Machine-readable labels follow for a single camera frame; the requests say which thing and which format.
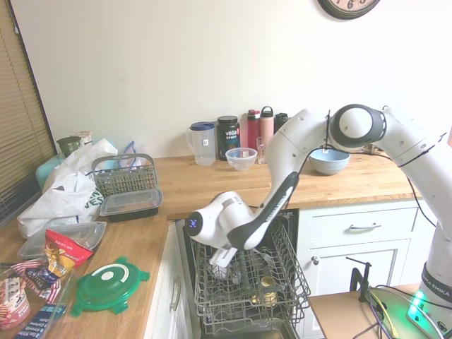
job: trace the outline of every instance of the dishwasher rack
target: dishwasher rack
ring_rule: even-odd
[[[215,249],[193,240],[191,245],[195,303],[205,333],[272,328],[279,321],[295,329],[304,318],[311,290],[281,223],[269,227],[257,249],[237,252],[226,269],[209,264]]]

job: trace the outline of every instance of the wire rack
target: wire rack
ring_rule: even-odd
[[[145,158],[148,164],[96,170],[96,167],[104,161],[118,162],[137,157]],[[154,160],[144,153],[101,157],[93,162],[92,169],[97,189],[104,198],[112,194],[158,189]]]
[[[295,324],[304,318],[311,294],[289,237],[270,226],[262,246],[238,252],[227,268],[212,267],[215,249],[192,241],[196,267],[195,303],[208,334]]]

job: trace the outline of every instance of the clear plastic lid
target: clear plastic lid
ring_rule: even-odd
[[[99,244],[105,232],[106,222],[84,222],[81,224],[58,225],[50,230],[66,235],[87,249],[94,249]],[[45,230],[34,233],[19,249],[19,258],[29,259],[44,256]]]
[[[159,189],[112,194],[108,196],[100,207],[100,215],[115,215],[138,212],[157,208],[162,205],[163,194]]]

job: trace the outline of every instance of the bowl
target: bowl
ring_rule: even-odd
[[[226,159],[229,165],[237,171],[246,171],[256,161],[257,151],[253,148],[238,147],[226,152]]]
[[[315,150],[309,156],[309,162],[312,167],[322,174],[333,175],[347,167],[350,160],[350,154],[339,150]]]

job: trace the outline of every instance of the dishwasher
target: dishwasher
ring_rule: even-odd
[[[213,267],[214,248],[184,232],[201,338],[298,338],[311,291],[298,263],[298,210],[284,210],[262,242],[237,252],[227,268]]]

